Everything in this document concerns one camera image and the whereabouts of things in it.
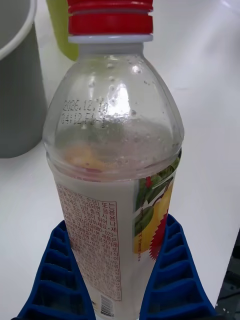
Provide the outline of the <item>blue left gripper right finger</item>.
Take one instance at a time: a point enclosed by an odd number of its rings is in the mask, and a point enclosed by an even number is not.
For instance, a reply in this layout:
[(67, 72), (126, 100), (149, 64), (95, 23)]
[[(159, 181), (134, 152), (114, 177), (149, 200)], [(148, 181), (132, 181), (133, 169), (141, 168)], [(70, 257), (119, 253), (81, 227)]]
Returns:
[(141, 320), (196, 320), (215, 317), (196, 270), (184, 230), (171, 215), (149, 278)]

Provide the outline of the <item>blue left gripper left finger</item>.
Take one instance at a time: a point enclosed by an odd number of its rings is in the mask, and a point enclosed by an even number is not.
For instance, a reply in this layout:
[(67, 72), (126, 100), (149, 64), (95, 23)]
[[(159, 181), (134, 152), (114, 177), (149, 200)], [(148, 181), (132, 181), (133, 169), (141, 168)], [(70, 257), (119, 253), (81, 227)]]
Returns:
[(51, 232), (18, 320), (94, 320), (93, 305), (74, 258), (65, 222)]

